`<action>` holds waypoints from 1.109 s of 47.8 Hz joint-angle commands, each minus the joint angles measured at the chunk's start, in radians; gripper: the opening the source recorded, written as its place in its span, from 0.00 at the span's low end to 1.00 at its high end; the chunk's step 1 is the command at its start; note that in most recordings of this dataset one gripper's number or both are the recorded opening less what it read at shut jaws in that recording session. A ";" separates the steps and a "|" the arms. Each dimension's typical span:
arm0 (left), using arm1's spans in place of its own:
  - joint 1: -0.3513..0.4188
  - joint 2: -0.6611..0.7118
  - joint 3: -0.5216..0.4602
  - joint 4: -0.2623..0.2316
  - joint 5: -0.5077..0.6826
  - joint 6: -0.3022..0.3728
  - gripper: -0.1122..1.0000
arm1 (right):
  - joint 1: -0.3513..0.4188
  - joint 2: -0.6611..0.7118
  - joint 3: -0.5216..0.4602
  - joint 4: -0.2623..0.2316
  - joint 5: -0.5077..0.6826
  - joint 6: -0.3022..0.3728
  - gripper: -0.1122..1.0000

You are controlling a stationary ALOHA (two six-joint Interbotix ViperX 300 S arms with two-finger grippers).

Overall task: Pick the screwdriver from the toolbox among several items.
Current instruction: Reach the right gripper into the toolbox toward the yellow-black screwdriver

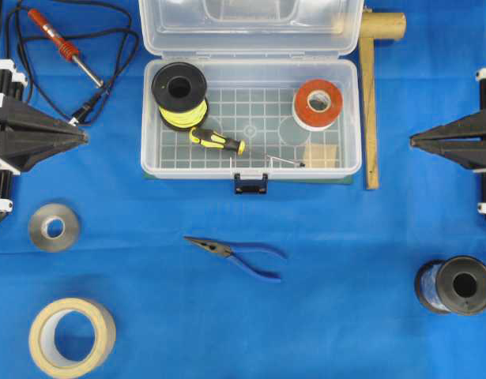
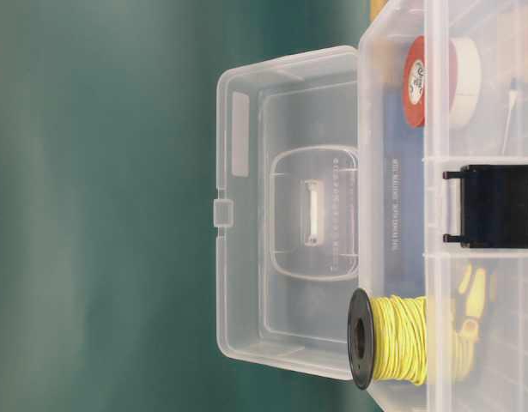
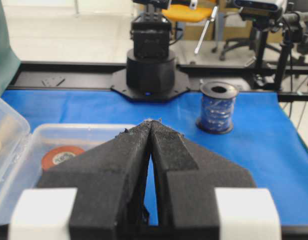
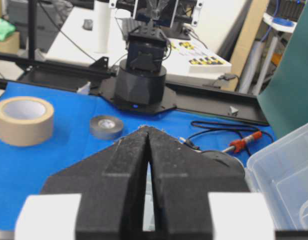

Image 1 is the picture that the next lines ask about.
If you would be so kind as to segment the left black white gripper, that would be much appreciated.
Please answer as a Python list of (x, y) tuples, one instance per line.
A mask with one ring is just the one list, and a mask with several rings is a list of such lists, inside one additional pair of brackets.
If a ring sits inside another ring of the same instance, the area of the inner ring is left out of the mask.
[(27, 77), (17, 71), (12, 59), (0, 59), (0, 123), (41, 131), (0, 132), (0, 223), (13, 211), (14, 175), (87, 143), (83, 130), (20, 101), (27, 85)]

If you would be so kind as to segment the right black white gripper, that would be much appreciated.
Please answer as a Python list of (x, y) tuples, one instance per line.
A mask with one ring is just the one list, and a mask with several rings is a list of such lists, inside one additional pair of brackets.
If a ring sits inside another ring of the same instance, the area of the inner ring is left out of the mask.
[[(412, 147), (441, 156), (471, 171), (486, 171), (486, 141), (450, 141), (486, 137), (486, 68), (477, 71), (476, 80), (480, 89), (481, 111), (412, 135)], [(480, 184), (481, 201), (477, 207), (486, 219), (486, 173), (481, 174)]]

